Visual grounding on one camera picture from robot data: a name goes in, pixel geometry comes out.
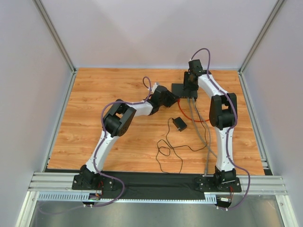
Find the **black network switch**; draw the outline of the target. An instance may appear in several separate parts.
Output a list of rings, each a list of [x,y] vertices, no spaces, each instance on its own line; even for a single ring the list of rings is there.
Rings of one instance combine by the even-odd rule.
[[[197,90],[184,89],[180,83],[172,83],[171,92],[179,98],[198,98]]]

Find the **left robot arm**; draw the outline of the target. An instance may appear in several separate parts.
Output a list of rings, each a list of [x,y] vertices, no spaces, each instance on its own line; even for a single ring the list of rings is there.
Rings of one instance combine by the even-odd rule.
[[[171,107],[178,100],[179,96],[155,84],[142,101],[126,102],[118,99],[106,105],[101,112],[100,139],[90,159],[81,167],[79,177],[85,183],[93,184],[98,172],[103,170],[113,145],[127,132],[134,117],[153,115],[161,106]]]

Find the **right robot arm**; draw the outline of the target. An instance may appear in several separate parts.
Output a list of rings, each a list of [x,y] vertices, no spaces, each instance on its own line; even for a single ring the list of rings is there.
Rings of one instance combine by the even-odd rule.
[[[184,88],[192,91],[203,89],[210,97],[209,121],[217,137],[217,161],[214,184],[234,182],[236,170],[232,153],[232,137],[237,123],[237,96],[224,90],[209,71],[204,70],[200,60],[190,60],[189,69],[184,73]]]

